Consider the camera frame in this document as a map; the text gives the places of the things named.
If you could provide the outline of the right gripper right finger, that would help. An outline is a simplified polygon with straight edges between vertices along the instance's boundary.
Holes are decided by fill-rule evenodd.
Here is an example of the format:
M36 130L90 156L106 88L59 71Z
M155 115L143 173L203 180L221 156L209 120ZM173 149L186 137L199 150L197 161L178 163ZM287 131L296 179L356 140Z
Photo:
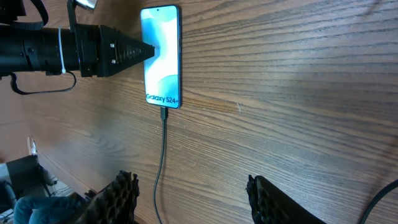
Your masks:
M249 175L246 191L255 224L325 224L261 175Z

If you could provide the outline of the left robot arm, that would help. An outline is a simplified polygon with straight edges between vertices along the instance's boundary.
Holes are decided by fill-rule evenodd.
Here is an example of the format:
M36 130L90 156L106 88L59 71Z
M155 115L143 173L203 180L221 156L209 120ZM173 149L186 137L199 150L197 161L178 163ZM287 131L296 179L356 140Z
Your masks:
M110 77L154 56L154 47L104 25L79 24L75 9L94 10L96 1L69 0L69 27L47 28L42 1L33 1L41 20L20 22L24 3L1 1L1 73L80 71L83 77Z

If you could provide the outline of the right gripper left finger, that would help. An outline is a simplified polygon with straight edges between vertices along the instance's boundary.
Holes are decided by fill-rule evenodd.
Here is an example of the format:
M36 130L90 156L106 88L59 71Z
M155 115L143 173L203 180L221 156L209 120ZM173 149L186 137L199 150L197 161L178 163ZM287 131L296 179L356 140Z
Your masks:
M92 197L74 219L75 224L136 224L139 196L137 174L121 170L101 192Z

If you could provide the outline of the Samsung Galaxy smartphone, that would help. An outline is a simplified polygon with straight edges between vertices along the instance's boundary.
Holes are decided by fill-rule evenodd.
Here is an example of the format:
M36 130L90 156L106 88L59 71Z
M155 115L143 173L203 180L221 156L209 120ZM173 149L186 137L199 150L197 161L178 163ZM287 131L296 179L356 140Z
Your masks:
M142 41L154 47L144 61L146 101L178 109L182 105L182 25L175 4L141 10Z

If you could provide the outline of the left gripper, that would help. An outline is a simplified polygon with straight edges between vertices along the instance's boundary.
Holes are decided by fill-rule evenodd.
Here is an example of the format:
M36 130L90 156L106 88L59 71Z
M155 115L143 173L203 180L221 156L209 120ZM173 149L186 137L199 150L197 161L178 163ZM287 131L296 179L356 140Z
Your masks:
M155 55L154 46L119 30L78 23L75 1L68 0L67 9L82 77L110 77Z

